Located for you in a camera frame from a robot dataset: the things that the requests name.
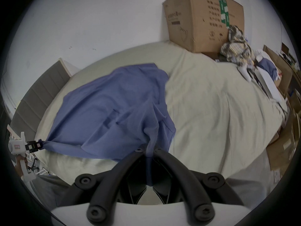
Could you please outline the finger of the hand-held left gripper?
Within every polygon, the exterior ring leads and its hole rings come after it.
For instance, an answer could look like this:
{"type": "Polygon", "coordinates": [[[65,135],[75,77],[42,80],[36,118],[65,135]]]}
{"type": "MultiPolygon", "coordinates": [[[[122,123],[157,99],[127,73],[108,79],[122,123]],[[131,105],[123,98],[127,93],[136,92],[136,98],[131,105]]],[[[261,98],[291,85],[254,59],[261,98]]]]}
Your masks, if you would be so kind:
{"type": "Polygon", "coordinates": [[[30,153],[37,152],[38,150],[43,149],[43,141],[39,139],[38,141],[30,141],[30,153]]]}

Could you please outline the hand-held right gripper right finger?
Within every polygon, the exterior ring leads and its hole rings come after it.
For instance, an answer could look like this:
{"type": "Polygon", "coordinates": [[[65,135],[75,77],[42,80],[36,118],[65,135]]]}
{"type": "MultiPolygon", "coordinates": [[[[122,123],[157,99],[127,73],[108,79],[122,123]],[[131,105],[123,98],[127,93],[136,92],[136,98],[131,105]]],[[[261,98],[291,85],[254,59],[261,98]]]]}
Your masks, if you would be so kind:
{"type": "Polygon", "coordinates": [[[153,190],[163,204],[184,202],[189,221],[212,221],[212,199],[225,184],[218,173],[203,174],[189,170],[174,156],[157,148],[153,153],[153,190]]]}

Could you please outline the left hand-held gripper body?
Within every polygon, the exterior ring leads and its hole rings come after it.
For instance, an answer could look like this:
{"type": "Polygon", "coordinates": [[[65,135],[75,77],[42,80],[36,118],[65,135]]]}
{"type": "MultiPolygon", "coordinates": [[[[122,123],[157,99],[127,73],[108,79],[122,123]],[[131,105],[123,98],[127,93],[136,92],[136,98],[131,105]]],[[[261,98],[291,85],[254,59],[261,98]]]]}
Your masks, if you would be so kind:
{"type": "MultiPolygon", "coordinates": [[[[8,143],[9,151],[12,155],[22,155],[23,157],[26,157],[26,153],[30,153],[30,142],[26,142],[25,139],[25,133],[21,132],[21,136],[18,136],[16,132],[10,127],[10,125],[7,125],[7,130],[10,133],[10,139],[8,143]]],[[[26,165],[24,161],[20,161],[21,168],[24,174],[24,181],[32,181],[36,178],[36,175],[34,172],[26,172],[26,165]]]]}

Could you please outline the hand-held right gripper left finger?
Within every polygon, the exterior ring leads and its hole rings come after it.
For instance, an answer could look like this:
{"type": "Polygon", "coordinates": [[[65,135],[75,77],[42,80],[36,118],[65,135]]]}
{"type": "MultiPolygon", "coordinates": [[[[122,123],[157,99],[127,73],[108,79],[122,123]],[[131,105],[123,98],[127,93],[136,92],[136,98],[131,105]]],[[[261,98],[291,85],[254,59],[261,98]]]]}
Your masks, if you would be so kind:
{"type": "Polygon", "coordinates": [[[112,222],[116,202],[136,205],[146,191],[145,148],[136,149],[110,171],[78,176],[74,184],[91,195],[88,221],[112,222]]]}

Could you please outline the person's left hand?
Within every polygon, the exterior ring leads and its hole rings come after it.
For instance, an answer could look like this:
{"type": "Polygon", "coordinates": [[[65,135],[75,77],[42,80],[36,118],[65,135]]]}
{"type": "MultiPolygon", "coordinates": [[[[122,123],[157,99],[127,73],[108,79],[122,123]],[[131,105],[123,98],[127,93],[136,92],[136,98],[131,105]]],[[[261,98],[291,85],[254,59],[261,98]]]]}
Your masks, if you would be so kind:
{"type": "Polygon", "coordinates": [[[22,181],[24,181],[24,174],[21,168],[21,163],[20,161],[24,161],[25,165],[26,165],[26,172],[27,172],[27,166],[28,166],[28,161],[26,157],[23,157],[22,155],[17,155],[16,156],[16,165],[15,165],[15,170],[18,174],[18,176],[21,178],[22,181]]]}

